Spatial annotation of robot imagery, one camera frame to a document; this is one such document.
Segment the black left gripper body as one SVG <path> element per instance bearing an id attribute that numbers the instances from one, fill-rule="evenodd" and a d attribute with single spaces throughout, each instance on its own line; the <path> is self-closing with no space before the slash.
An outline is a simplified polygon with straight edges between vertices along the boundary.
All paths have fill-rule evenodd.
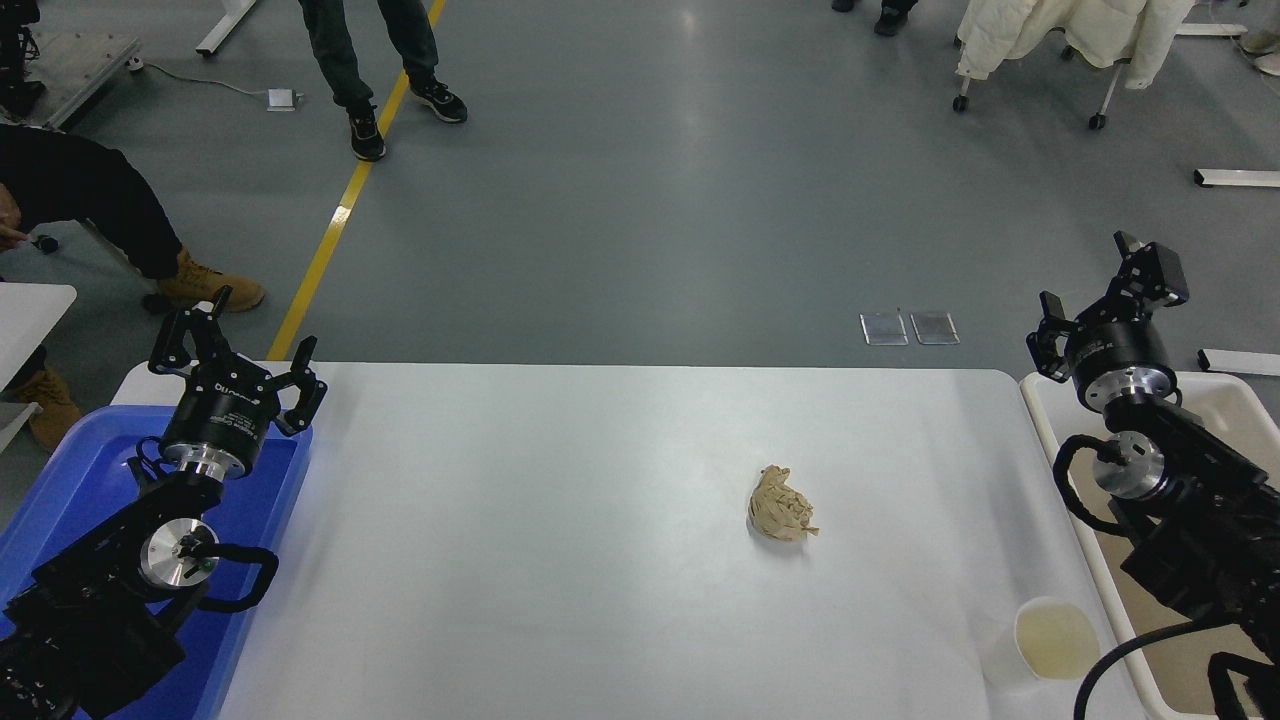
<path id="1" fill-rule="evenodd" d="M 161 436 L 161 457 L 180 462 L 191 450 L 206 447 L 230 457 L 233 468 L 253 466 L 280 411 L 270 379 L 269 370 L 252 363 L 229 370 L 211 363 L 195 366 Z"/>

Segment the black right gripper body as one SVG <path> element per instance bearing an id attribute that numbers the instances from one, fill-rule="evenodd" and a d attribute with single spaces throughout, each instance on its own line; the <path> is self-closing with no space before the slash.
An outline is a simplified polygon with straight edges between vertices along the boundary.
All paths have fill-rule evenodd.
<path id="1" fill-rule="evenodd" d="M 1176 373 L 1151 322 L 1076 320 L 1066 341 L 1066 364 L 1078 397 L 1167 397 L 1178 389 Z"/>

